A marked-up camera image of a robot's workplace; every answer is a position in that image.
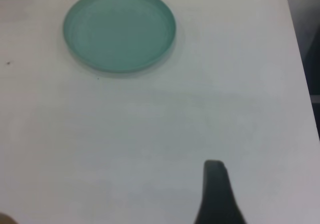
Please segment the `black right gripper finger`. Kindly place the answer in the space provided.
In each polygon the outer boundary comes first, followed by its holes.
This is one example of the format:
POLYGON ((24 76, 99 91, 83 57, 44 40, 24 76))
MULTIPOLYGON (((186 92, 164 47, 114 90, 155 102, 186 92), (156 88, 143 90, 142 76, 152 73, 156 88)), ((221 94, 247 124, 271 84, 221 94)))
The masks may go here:
POLYGON ((228 171, 221 161, 207 160, 204 163, 202 200, 195 223, 246 223, 236 203, 228 171))

